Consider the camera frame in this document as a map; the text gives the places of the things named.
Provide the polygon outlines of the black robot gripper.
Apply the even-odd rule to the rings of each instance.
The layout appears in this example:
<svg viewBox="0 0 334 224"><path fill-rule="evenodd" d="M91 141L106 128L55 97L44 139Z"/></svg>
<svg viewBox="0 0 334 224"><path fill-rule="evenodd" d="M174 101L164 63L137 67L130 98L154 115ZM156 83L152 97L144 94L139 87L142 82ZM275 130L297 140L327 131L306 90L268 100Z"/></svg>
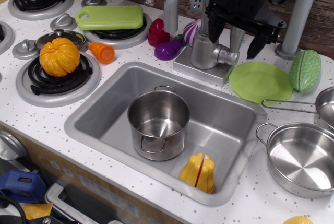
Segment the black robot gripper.
<svg viewBox="0 0 334 224"><path fill-rule="evenodd" d="M227 23L254 36L247 59L254 59L266 44L276 42L286 27L268 7L267 0L209 0L205 13L212 43L217 42Z"/></svg>

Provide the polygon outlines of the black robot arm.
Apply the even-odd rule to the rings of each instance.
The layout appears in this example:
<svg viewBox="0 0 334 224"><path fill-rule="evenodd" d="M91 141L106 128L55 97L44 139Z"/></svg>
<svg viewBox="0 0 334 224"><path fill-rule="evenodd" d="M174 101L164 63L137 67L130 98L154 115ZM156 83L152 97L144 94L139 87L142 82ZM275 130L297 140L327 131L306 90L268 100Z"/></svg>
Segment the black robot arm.
<svg viewBox="0 0 334 224"><path fill-rule="evenodd" d="M209 0L205 13L209 22L209 39L215 42L228 23L254 36L247 58L254 59L266 44L276 43L287 24L269 7L286 0Z"/></svg>

